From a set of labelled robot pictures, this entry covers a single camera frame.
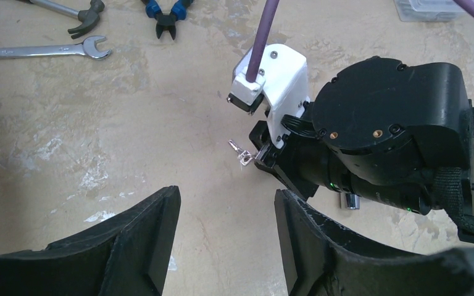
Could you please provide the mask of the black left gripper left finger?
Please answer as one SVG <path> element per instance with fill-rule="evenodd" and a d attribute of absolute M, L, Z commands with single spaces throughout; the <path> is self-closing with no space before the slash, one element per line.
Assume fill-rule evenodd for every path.
<path fill-rule="evenodd" d="M 161 295 L 180 205 L 163 187 L 45 249 L 0 255 L 0 295 Z"/>

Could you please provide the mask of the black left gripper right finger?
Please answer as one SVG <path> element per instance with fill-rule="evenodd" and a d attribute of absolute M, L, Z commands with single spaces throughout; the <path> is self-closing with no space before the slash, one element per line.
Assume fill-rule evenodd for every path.
<path fill-rule="evenodd" d="M 406 252 L 352 231 L 289 190 L 277 190 L 274 203 L 290 295 L 474 295 L 474 248 Z"/>

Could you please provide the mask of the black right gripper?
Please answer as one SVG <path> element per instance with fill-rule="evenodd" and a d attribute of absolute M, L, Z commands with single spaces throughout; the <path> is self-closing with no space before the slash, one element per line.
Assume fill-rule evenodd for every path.
<path fill-rule="evenodd" d="M 273 175 L 303 200 L 322 186 L 334 192 L 353 194 L 352 175 L 338 157 L 317 139 L 295 134 L 283 136 L 282 148 L 273 145 L 265 121 L 258 121 L 249 134 L 257 148 L 255 166 Z"/>

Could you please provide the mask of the small silver key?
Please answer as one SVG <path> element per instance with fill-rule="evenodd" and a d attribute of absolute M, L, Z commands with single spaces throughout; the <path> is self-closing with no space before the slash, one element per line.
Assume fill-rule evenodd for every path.
<path fill-rule="evenodd" d="M 237 153 L 237 158 L 242 166 L 247 166 L 255 160 L 256 156 L 254 154 L 241 148 L 239 145 L 237 145 L 237 143 L 234 142 L 234 140 L 229 139 L 228 144 Z"/>

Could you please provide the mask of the blue cable lock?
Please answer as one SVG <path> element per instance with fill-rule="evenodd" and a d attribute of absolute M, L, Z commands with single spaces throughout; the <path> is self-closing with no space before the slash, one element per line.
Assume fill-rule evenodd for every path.
<path fill-rule="evenodd" d="M 342 192 L 339 194 L 339 205 L 343 210 L 359 210 L 360 197 L 356 194 Z"/>

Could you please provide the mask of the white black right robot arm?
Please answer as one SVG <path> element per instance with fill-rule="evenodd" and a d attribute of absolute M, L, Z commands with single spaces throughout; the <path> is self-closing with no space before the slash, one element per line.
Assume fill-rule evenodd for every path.
<path fill-rule="evenodd" d="M 249 134 L 256 167 L 302 199 L 320 186 L 426 215 L 444 210 L 474 243 L 474 106 L 456 65 L 371 57 L 339 72 L 276 148 L 265 121 Z"/>

